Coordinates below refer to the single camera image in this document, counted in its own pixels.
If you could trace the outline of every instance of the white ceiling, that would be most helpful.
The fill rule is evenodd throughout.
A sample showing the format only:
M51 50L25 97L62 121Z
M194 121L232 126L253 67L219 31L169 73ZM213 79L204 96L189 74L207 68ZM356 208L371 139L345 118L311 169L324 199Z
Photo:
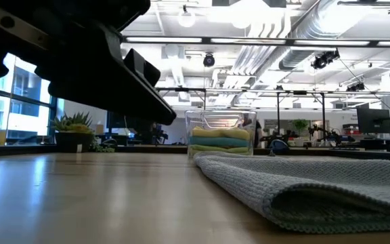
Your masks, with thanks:
M247 36L250 28L239 29L235 28L230 22L211 22L209 14L215 13L218 7L211 6L210 1L199 1L198 7L188 7L189 12L196 14L195 24L190 27L182 27L179 24L179 12L181 12L182 3L168 3L163 6L159 3L152 3L152 8L145 15L139 17L134 23L128 26L124 31L124 35L155 35L155 36L197 36L197 37L244 37ZM305 10L315 2L306 0L300 9L290 10L292 16L291 21L295 21ZM363 17L355 26L351 27L340 38L347 39L390 39L390 15L386 9L378 9L371 14ZM134 48L146 60L151 62L162 72L159 86L165 84L166 77L172 76L171 67L172 61L162 59L163 45L122 45L123 49ZM190 56L190 59L179 60L185 77L206 77L212 78L213 71L218 68L231 67L239 56L241 46L231 45L184 45L186 51L199 51L203 56L206 52L214 53L216 65L213 68L205 68L202 65L203 57L201 55ZM341 59L353 71L355 75L366 77L368 84L378 84L381 81L381 76L386 68L377 68L378 66L390 64L390 49L381 48L340 48L339 53ZM369 62L373 63L372 68L368 68ZM299 89L310 89L316 83L319 86L323 84L339 84L353 78L353 75L345 69L342 64L335 64L333 68L326 68L316 73L316 75L308 72L310 67L297 69L297 72L284 73L287 78L289 87L292 84L306 84L304 87L299 86Z

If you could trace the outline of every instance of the wooden table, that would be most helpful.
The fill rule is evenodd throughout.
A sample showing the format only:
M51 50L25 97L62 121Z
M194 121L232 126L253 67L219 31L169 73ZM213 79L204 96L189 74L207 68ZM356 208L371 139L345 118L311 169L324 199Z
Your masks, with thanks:
M389 243L280 230L185 155L0 157L0 243Z

